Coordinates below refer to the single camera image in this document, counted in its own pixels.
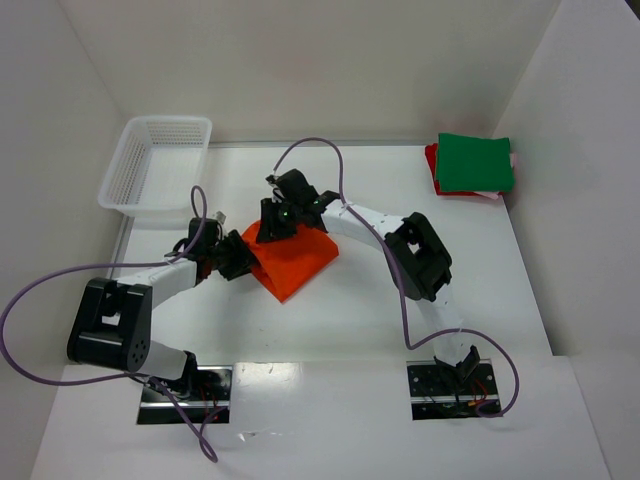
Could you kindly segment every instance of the cable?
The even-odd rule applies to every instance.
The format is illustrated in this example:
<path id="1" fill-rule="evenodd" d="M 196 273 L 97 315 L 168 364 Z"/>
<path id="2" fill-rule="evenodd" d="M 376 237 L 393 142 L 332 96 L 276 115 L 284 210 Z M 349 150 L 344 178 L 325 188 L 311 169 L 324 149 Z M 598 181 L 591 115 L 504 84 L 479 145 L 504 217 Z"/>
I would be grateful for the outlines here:
<path id="1" fill-rule="evenodd" d="M 182 408 L 178 403 L 178 400 L 176 399 L 175 395 L 173 395 L 173 393 L 171 393 L 169 389 L 165 387 L 162 384 L 162 382 L 157 378 L 150 377 L 149 381 L 153 383 L 162 392 L 162 394 L 169 399 L 169 401 L 173 404 L 176 411 L 178 412 L 178 415 L 180 415 L 180 418 L 182 418 L 184 423 L 187 424 L 187 427 L 189 427 L 189 429 L 193 432 L 193 434 L 198 438 L 198 441 L 200 442 L 200 449 L 202 450 L 202 453 L 204 454 L 204 456 L 207 457 L 209 460 L 211 460 L 213 463 L 217 463 L 218 456 L 216 455 L 216 452 L 211 446 L 211 444 L 209 443 L 209 440 L 207 440 L 206 437 L 204 436 L 204 427 L 207 425 L 207 423 L 211 422 L 211 420 L 215 415 L 220 413 L 220 411 L 224 410 L 225 407 L 220 407 L 220 410 L 214 409 L 212 413 L 210 413 L 209 415 L 207 415 L 207 417 L 205 417 L 205 419 L 202 421 L 202 425 L 200 426 L 200 430 L 198 430 L 196 426 L 193 424 L 193 422 L 189 419 L 189 416 L 184 411 L 184 408 Z"/>
<path id="2" fill-rule="evenodd" d="M 419 340 L 416 343 L 413 343 L 413 344 L 411 343 L 411 339 L 410 339 L 410 336 L 409 336 L 409 318 L 408 318 L 408 314 L 407 314 L 407 300 L 405 298 L 404 282 L 402 281 L 402 275 L 400 275 L 400 267 L 398 265 L 398 261 L 396 260 L 395 256 L 393 255 L 393 253 L 391 252 L 391 250 L 389 249 L 387 244 L 384 242 L 384 239 L 376 231 L 376 229 L 372 225 L 370 225 L 355 209 L 353 209 L 347 203 L 347 200 L 346 200 L 345 195 L 344 195 L 344 160 L 342 158 L 342 152 L 340 152 L 340 149 L 338 148 L 338 146 L 335 143 L 333 143 L 330 140 L 327 140 L 326 138 L 321 138 L 321 137 L 307 137 L 307 138 L 303 138 L 301 140 L 298 140 L 297 142 L 294 142 L 293 144 L 291 144 L 289 146 L 289 148 L 287 148 L 284 151 L 284 153 L 280 156 L 280 159 L 276 162 L 275 166 L 273 167 L 273 174 L 275 175 L 276 171 L 278 170 L 278 167 L 284 161 L 284 159 L 287 157 L 287 155 L 289 155 L 291 150 L 293 150 L 298 145 L 300 145 L 302 143 L 306 143 L 306 142 L 321 142 L 321 143 L 324 143 L 324 144 L 330 146 L 331 148 L 333 148 L 333 150 L 336 152 L 336 154 L 338 156 L 338 168 L 339 168 L 339 170 L 338 170 L 338 194 L 340 195 L 340 201 L 342 202 L 342 205 L 344 206 L 344 208 L 349 213 L 351 213 L 351 215 L 356 217 L 358 219 L 358 221 L 360 223 L 362 223 L 362 225 L 364 225 L 366 227 L 366 229 L 369 230 L 371 232 L 371 234 L 375 237 L 375 239 L 378 241 L 378 243 L 380 244 L 380 247 L 382 247 L 382 251 L 384 252 L 384 256 L 387 259 L 387 263 L 391 267 L 391 273 L 392 273 L 393 277 L 395 279 L 397 279 L 396 283 L 397 283 L 397 286 L 398 286 L 398 294 L 400 296 L 400 311 L 401 311 L 401 315 L 402 315 L 402 331 L 403 331 L 403 334 L 404 334 L 404 343 L 405 343 L 406 347 L 409 350 L 415 350 L 416 348 L 421 347 L 425 343 L 430 342 L 434 338 L 440 337 L 442 335 L 451 334 L 451 333 L 469 333 L 471 335 L 476 335 L 476 336 L 481 337 L 484 340 L 488 341 L 490 344 L 492 344 L 494 347 L 496 347 L 498 349 L 498 351 L 504 356 L 504 358 L 509 363 L 509 366 L 511 367 L 511 370 L 513 371 L 513 378 L 514 378 L 514 381 L 515 381 L 515 388 L 514 388 L 513 396 L 511 397 L 511 400 L 509 401 L 509 403 L 507 404 L 507 406 L 505 408 L 500 410 L 500 412 L 494 413 L 494 414 L 482 413 L 480 411 L 480 406 L 478 406 L 478 407 L 476 407 L 476 413 L 478 414 L 478 416 L 481 416 L 481 417 L 493 418 L 493 417 L 501 417 L 502 415 L 507 413 L 509 410 L 511 410 L 511 408 L 513 408 L 513 405 L 516 403 L 516 400 L 518 399 L 518 395 L 520 393 L 520 375 L 518 374 L 518 369 L 516 368 L 516 365 L 515 365 L 515 363 L 513 363 L 513 360 L 511 359 L 509 354 L 500 345 L 498 345 L 498 343 L 495 340 L 493 340 L 491 337 L 485 335 L 482 332 L 479 332 L 477 330 L 473 330 L 473 329 L 470 329 L 470 328 L 450 328 L 450 329 L 440 330 L 439 332 L 433 333 L 431 335 L 427 335 L 425 338 L 423 338 L 422 340 Z M 497 400 L 490 400 L 490 401 L 484 402 L 482 404 L 482 406 L 487 405 L 488 403 L 495 403 L 495 402 L 497 402 Z"/>
<path id="3" fill-rule="evenodd" d="M 195 192 L 198 192 L 200 194 L 200 197 L 202 198 L 202 215 L 198 214 L 198 209 L 196 208 Z M 194 247 L 196 242 L 199 240 L 200 235 L 202 234 L 202 231 L 204 230 L 205 222 L 207 219 L 207 196 L 205 195 L 202 187 L 200 187 L 199 185 L 194 185 L 191 188 L 191 208 L 193 209 L 194 215 L 196 217 L 200 217 L 200 225 L 198 226 L 198 230 L 196 231 L 196 234 L 193 237 L 193 240 L 191 241 L 191 243 L 189 243 L 189 245 L 187 245 L 181 253 L 169 259 L 168 260 L 169 264 L 175 263 L 178 260 L 184 258 Z M 132 378 L 134 380 L 137 380 L 136 377 L 138 376 L 146 377 L 146 375 L 135 374 L 135 373 L 119 373 L 116 375 L 106 375 L 103 377 L 87 378 L 84 380 L 72 380 L 72 381 L 50 380 L 48 378 L 39 377 L 38 375 L 35 375 L 27 371 L 23 367 L 21 367 L 15 361 L 15 359 L 11 356 L 11 353 L 9 353 L 9 350 L 7 349 L 7 344 L 4 337 L 4 328 L 7 323 L 7 318 L 9 317 L 9 313 L 11 313 L 11 310 L 16 305 L 16 303 L 18 303 L 18 301 L 22 297 L 24 297 L 28 292 L 33 290 L 38 285 L 46 282 L 47 280 L 51 280 L 53 278 L 66 275 L 68 273 L 82 272 L 85 270 L 96 270 L 96 269 L 106 269 L 106 268 L 152 268 L 152 267 L 163 267 L 165 265 L 167 265 L 167 261 L 151 262 L 151 263 L 92 263 L 87 265 L 78 265 L 76 267 L 63 268 L 62 270 L 57 270 L 55 272 L 44 275 L 43 277 L 40 277 L 37 280 L 34 280 L 33 282 L 31 282 L 29 285 L 27 285 L 26 287 L 24 287 L 22 290 L 20 290 L 18 293 L 14 295 L 14 297 L 9 301 L 9 303 L 3 310 L 2 314 L 0 315 L 0 353 L 2 353 L 2 356 L 7 361 L 9 366 L 11 366 L 11 368 L 13 368 L 20 375 L 36 383 L 41 383 L 43 385 L 51 385 L 51 386 L 57 386 L 57 387 L 71 387 L 76 385 L 89 385 L 92 383 L 105 382 L 107 380 L 115 380 L 117 378 Z M 156 387 L 158 387 L 164 393 L 164 395 L 169 399 L 169 401 L 171 401 L 173 406 L 178 411 L 178 414 L 180 415 L 180 417 L 182 417 L 182 419 L 187 424 L 187 426 L 191 429 L 194 435 L 198 437 L 198 440 L 200 442 L 200 448 L 202 449 L 202 452 L 205 454 L 205 456 L 212 462 L 217 462 L 218 457 L 216 456 L 215 451 L 211 447 L 211 444 L 207 441 L 207 439 L 202 434 L 202 429 L 201 431 L 198 431 L 198 429 L 193 425 L 193 422 L 189 420 L 189 417 L 187 416 L 187 414 L 184 412 L 182 407 L 180 407 L 180 405 L 178 404 L 178 401 L 176 400 L 175 396 L 164 385 L 162 385 L 162 383 L 158 379 L 154 377 L 150 377 L 149 382 L 153 383 Z"/>
<path id="4" fill-rule="evenodd" d="M 206 198 L 206 195 L 204 194 L 204 190 L 202 190 L 202 187 L 198 185 L 193 186 L 193 188 L 191 189 L 191 207 L 193 208 L 194 214 L 196 216 L 199 216 L 198 211 L 195 207 L 194 194 L 196 191 L 202 197 L 202 217 L 201 217 L 200 225 L 198 226 L 196 235 L 191 241 L 191 243 L 187 245 L 187 247 L 180 254 L 171 258 L 168 261 L 169 263 L 175 263 L 181 258 L 183 258 L 185 255 L 187 255 L 189 251 L 194 247 L 198 239 L 200 238 L 200 235 L 202 234 L 202 231 L 204 229 L 205 220 L 207 218 L 207 198 Z M 47 378 L 39 377 L 22 368 L 11 356 L 11 354 L 9 353 L 9 350 L 7 349 L 6 340 L 4 338 L 4 333 L 5 333 L 4 327 L 7 323 L 7 318 L 9 317 L 9 313 L 11 312 L 13 307 L 16 305 L 16 303 L 18 303 L 18 301 L 22 297 L 24 297 L 29 291 L 33 290 L 35 287 L 46 282 L 47 280 L 51 280 L 53 278 L 66 275 L 68 273 L 82 272 L 84 270 L 97 270 L 97 269 L 107 269 L 107 268 L 151 268 L 151 267 L 162 267 L 162 266 L 165 266 L 166 264 L 167 264 L 166 261 L 152 262 L 152 263 L 91 263 L 87 265 L 78 265 L 76 267 L 63 268 L 62 270 L 57 270 L 55 272 L 44 275 L 43 277 L 40 277 L 37 280 L 34 280 L 33 282 L 31 282 L 29 285 L 27 285 L 26 287 L 24 287 L 22 290 L 20 290 L 18 293 L 14 295 L 14 297 L 9 301 L 7 306 L 4 308 L 2 315 L 0 315 L 0 353 L 2 353 L 2 356 L 7 361 L 7 363 L 11 366 L 11 368 L 13 368 L 20 375 L 36 383 L 41 383 L 43 385 L 51 385 L 56 387 L 88 385 L 91 383 L 104 382 L 107 380 L 113 380 L 116 378 L 125 378 L 125 377 L 130 377 L 131 375 L 134 375 L 131 373 L 120 373 L 116 375 L 106 375 L 104 377 L 88 378 L 85 380 L 72 380 L 72 381 L 49 380 Z"/>

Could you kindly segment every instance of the red wire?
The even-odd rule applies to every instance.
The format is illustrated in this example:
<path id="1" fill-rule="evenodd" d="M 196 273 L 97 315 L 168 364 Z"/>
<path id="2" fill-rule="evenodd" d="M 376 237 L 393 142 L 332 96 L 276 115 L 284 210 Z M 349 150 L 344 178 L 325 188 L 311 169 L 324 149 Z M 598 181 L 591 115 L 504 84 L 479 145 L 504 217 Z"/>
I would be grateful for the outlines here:
<path id="1" fill-rule="evenodd" d="M 482 389 L 482 393 L 483 393 L 483 395 L 484 395 L 484 397 L 482 398 L 482 400 L 483 400 L 483 401 L 484 401 L 484 400 L 486 400 L 486 399 L 487 399 L 487 397 L 489 396 L 489 392 L 487 391 L 487 387 L 485 387 L 485 386 L 482 384 L 482 382 L 481 382 L 480 380 L 478 380 L 477 378 L 476 378 L 476 383 L 477 383 L 477 384 L 478 384 L 478 386 Z"/>

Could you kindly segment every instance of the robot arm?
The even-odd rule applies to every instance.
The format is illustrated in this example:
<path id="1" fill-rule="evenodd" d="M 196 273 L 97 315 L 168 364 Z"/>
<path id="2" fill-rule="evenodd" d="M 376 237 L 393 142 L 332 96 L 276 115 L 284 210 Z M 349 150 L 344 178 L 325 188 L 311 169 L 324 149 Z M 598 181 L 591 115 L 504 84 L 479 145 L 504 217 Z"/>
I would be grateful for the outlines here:
<path id="1" fill-rule="evenodd" d="M 270 176 L 267 181 L 274 188 L 274 195 L 262 201 L 258 242 L 290 237 L 295 234 L 296 225 L 302 223 L 382 250 L 378 240 L 345 208 L 337 193 L 327 191 L 319 195 L 298 170 Z M 398 263 L 405 295 L 416 301 L 425 321 L 436 330 L 461 328 L 462 318 L 450 287 L 451 256 L 427 218 L 420 213 L 405 218 L 352 203 L 349 206 L 384 239 Z M 457 378 L 465 378 L 479 363 L 477 350 L 467 345 L 461 335 L 439 337 L 433 343 L 436 359 L 444 367 L 457 369 Z"/>
<path id="2" fill-rule="evenodd" d="M 193 219 L 189 236 L 178 242 L 174 254 L 191 242 L 200 225 Z M 188 255 L 167 265 L 118 279 L 94 278 L 87 283 L 67 344 L 67 356 L 124 372 L 153 376 L 174 392 L 197 392 L 207 383 L 195 355 L 151 340 L 155 307 L 195 287 L 213 270 L 228 280 L 250 271 L 255 258 L 237 231 L 228 234 L 224 216 L 205 221 L 204 231 Z"/>

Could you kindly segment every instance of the black bracket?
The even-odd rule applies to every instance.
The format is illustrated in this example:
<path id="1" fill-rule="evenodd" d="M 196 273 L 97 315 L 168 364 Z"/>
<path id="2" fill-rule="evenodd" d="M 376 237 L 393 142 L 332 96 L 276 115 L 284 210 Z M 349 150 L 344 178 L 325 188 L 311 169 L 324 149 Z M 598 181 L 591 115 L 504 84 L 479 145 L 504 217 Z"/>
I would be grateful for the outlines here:
<path id="1" fill-rule="evenodd" d="M 119 285 L 94 278 L 87 283 L 67 343 L 67 357 L 125 372 L 144 364 L 151 342 L 152 287 Z M 103 317 L 120 314 L 117 325 Z"/>
<path id="2" fill-rule="evenodd" d="M 427 217 L 412 213 L 395 232 L 385 236 L 385 243 L 398 261 L 405 295 L 412 300 L 435 301 L 438 290 L 451 281 L 451 255 Z"/>

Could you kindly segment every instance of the white wall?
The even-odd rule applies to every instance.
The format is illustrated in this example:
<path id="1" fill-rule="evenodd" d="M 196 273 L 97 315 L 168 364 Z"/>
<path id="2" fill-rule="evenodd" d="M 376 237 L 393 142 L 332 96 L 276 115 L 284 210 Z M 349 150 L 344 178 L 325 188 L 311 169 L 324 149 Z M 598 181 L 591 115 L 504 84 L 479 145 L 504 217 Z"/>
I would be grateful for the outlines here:
<path id="1" fill-rule="evenodd" d="M 574 365 L 614 479 L 640 471 L 640 22 L 563 0 L 496 136 L 509 213 L 554 351 Z"/>
<path id="2" fill-rule="evenodd" d="M 489 135 L 558 0 L 61 0 L 127 115 L 215 140 Z"/>
<path id="3" fill-rule="evenodd" d="M 98 207 L 122 117 L 53 0 L 0 1 L 0 305 L 53 269 L 108 260 L 120 219 Z M 60 378 L 87 275 L 50 282 L 18 304 L 9 348 Z M 56 393 L 0 361 L 2 478 L 28 478 Z"/>

